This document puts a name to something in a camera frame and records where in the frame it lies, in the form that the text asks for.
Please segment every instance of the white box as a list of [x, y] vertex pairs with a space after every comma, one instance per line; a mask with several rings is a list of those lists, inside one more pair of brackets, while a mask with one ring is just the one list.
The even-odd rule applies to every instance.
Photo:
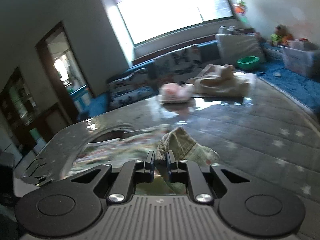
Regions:
[[279, 46], [282, 50], [284, 66], [304, 77], [311, 78], [320, 71], [320, 49], [302, 51]]

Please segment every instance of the sofa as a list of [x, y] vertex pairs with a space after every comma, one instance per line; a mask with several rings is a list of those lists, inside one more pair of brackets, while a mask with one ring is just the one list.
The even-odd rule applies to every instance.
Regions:
[[157, 95], [162, 84], [184, 83], [195, 77], [207, 64], [222, 64], [218, 45], [219, 42], [214, 40], [178, 49], [107, 79], [107, 92], [94, 98], [78, 120]]

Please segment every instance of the circular black cover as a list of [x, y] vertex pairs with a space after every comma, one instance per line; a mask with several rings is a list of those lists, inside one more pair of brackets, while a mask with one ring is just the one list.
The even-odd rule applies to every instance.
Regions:
[[101, 211], [101, 202], [90, 187], [62, 180], [25, 195], [16, 205], [15, 215], [32, 235], [64, 237], [86, 229]]
[[218, 207], [223, 220], [245, 235], [280, 237], [295, 232], [305, 208], [294, 194], [264, 182], [233, 184]]

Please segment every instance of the blue blanket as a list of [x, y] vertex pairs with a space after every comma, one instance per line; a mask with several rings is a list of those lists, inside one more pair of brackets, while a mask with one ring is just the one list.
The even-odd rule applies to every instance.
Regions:
[[[273, 75], [274, 72], [281, 73], [281, 77], [275, 77]], [[309, 107], [316, 115], [320, 114], [319, 78], [313, 80], [296, 74], [284, 68], [284, 63], [281, 60], [269, 60], [261, 64], [255, 73], [257, 76], [286, 91]]]

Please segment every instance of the green plastic bowl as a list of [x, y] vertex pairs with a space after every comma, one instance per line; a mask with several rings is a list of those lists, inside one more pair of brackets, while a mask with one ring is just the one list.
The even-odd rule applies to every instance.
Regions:
[[240, 68], [244, 70], [253, 70], [259, 65], [260, 58], [255, 56], [249, 56], [241, 58], [237, 61]]

